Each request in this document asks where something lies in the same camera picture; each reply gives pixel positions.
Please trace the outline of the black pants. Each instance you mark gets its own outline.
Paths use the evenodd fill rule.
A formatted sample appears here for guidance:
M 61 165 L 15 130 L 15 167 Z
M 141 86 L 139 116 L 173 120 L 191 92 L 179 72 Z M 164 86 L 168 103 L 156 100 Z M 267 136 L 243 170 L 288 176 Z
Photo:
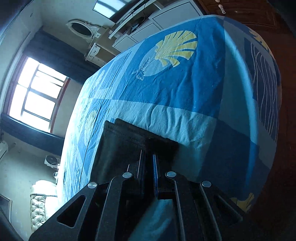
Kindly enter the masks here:
M 179 144 L 169 138 L 134 126 L 119 118 L 105 121 L 103 133 L 94 158 L 90 181 L 103 184 L 127 170 L 140 160 L 141 152 L 156 154 L 171 167 Z

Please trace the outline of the white table fan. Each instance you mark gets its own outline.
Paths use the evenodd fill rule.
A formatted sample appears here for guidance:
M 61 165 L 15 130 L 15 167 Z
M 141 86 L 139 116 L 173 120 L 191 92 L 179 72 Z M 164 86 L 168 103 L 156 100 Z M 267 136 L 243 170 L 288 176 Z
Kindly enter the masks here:
M 60 163 L 60 159 L 52 155 L 47 155 L 45 157 L 44 163 L 49 167 L 56 168 Z

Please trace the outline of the blue patterned bed sheet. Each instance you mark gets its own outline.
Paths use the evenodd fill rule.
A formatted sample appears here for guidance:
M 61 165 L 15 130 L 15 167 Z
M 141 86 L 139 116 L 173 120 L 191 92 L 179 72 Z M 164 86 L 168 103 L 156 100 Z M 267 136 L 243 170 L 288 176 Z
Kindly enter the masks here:
M 250 210 L 273 165 L 280 72 L 261 36 L 204 16 L 146 38 L 88 78 L 65 135 L 62 208 L 47 240 L 265 240 Z M 105 121 L 119 118 L 179 144 L 171 167 L 152 152 L 111 181 L 90 181 Z

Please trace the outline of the white tufted headboard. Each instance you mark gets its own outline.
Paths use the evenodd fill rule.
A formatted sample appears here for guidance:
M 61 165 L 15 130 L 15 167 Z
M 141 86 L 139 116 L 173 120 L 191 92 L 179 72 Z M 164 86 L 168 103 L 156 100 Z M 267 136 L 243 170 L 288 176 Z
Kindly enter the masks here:
M 30 222 L 34 233 L 55 212 L 54 202 L 57 200 L 56 184 L 39 180 L 31 188 Z

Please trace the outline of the white dressing table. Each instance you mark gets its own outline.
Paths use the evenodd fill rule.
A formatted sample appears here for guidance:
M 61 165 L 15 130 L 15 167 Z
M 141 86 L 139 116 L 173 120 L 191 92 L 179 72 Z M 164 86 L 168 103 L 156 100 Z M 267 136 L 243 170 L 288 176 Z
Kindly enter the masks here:
M 111 29 L 101 27 L 90 42 L 87 53 L 84 55 L 85 60 L 99 67 L 103 67 L 106 63 L 120 54 L 120 51 L 113 47 L 116 41 L 115 37 L 109 39 Z

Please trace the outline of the white TV stand shelf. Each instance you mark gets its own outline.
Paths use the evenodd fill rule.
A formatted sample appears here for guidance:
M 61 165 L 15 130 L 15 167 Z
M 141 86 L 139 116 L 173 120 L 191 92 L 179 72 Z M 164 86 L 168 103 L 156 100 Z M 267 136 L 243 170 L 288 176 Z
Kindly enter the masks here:
M 203 16 L 195 1 L 140 1 L 111 30 L 112 45 L 123 52 L 147 37 L 181 22 Z

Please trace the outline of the white oval vanity mirror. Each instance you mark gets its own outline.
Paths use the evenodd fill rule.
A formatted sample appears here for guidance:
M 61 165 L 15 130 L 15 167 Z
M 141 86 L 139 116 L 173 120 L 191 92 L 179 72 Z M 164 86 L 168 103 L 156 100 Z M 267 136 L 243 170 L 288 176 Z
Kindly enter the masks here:
M 81 20 L 70 20 L 66 26 L 72 33 L 81 37 L 88 43 L 92 42 L 100 28 L 98 25 L 92 25 Z

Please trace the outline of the dark blue curtain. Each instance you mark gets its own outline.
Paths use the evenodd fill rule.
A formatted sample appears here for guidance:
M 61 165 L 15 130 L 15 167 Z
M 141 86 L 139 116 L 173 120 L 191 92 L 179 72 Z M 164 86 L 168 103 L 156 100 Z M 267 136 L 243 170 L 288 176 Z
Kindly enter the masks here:
M 42 29 L 35 33 L 23 54 L 80 84 L 99 70 L 99 66 L 86 61 L 81 52 Z

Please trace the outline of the brown wooden cabinet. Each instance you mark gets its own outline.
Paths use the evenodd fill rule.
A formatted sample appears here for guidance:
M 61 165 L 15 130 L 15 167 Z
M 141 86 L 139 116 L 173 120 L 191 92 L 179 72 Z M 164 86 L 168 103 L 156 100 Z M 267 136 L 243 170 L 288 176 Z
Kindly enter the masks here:
M 295 71 L 295 37 L 268 1 L 197 1 L 202 12 L 234 19 L 258 32 L 283 72 Z

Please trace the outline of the window with red frame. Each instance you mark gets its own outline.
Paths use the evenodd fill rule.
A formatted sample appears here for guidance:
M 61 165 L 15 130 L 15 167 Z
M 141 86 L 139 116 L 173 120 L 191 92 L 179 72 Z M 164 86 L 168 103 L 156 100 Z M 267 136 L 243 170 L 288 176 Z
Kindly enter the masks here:
M 40 131 L 53 132 L 70 78 L 23 55 L 6 94 L 4 113 Z

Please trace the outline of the framed wall picture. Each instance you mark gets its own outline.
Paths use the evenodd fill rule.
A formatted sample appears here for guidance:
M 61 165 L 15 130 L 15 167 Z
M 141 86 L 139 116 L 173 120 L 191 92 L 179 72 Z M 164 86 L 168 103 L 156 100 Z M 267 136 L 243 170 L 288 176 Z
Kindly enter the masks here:
M 12 210 L 12 200 L 4 195 L 0 194 L 0 205 L 1 209 L 8 218 L 9 222 L 11 222 L 11 210 Z

